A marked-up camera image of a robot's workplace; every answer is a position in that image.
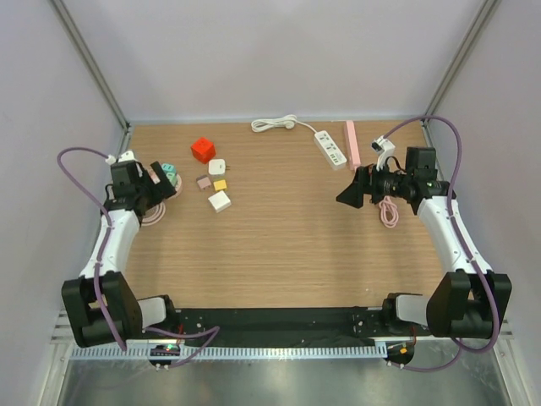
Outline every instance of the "pink cable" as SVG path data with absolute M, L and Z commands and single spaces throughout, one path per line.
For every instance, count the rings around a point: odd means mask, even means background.
M 398 224 L 398 206 L 394 204 L 390 196 L 386 196 L 380 203 L 380 219 L 387 228 L 394 228 Z
M 155 209 L 151 214 L 149 214 L 147 217 L 143 217 L 143 220 L 141 221 L 141 226 L 153 226 L 154 224 L 159 222 L 163 218 L 163 216 L 165 216 L 165 214 L 166 205 L 164 202 L 162 202 L 158 206 L 155 206 Z

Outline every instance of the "teal object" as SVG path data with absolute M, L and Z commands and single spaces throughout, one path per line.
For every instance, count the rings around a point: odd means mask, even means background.
M 165 173 L 174 173 L 175 176 L 177 176 L 177 169 L 170 163 L 162 163 L 161 169 L 163 169 L 163 172 Z
M 169 179 L 169 182 L 171 182 L 172 186 L 176 188 L 178 183 L 177 174 L 173 172 L 167 172 L 166 176 Z

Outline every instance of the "white cube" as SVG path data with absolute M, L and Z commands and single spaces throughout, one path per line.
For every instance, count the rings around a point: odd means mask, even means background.
M 223 176 L 226 174 L 225 159 L 211 159 L 209 161 L 209 175 L 212 177 Z
M 227 209 L 231 205 L 231 201 L 223 190 L 220 190 L 218 193 L 209 197 L 209 202 L 212 204 L 212 207 L 214 207 L 216 213 Z

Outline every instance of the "red cube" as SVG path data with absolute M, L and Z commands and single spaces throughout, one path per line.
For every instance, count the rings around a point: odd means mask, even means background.
M 192 154 L 199 162 L 208 163 L 208 161 L 216 156 L 216 150 L 212 142 L 201 137 L 192 145 Z

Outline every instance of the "wooden tabletop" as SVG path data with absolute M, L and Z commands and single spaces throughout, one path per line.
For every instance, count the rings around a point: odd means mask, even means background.
M 343 122 L 312 123 L 345 152 Z M 363 164 L 370 142 L 395 122 L 355 123 Z M 204 136 L 226 160 L 232 206 L 218 214 L 195 179 L 207 166 L 190 146 Z M 396 156 L 425 145 L 412 123 L 392 136 Z M 432 294 L 442 272 L 432 241 L 411 208 L 395 200 L 400 222 L 380 222 L 365 198 L 357 210 L 335 202 L 352 181 L 333 171 L 302 126 L 255 134 L 249 123 L 140 126 L 130 148 L 149 165 L 171 163 L 183 192 L 164 218 L 141 228 L 128 261 L 136 297 L 168 294 L 177 307 L 381 305 L 389 292 Z

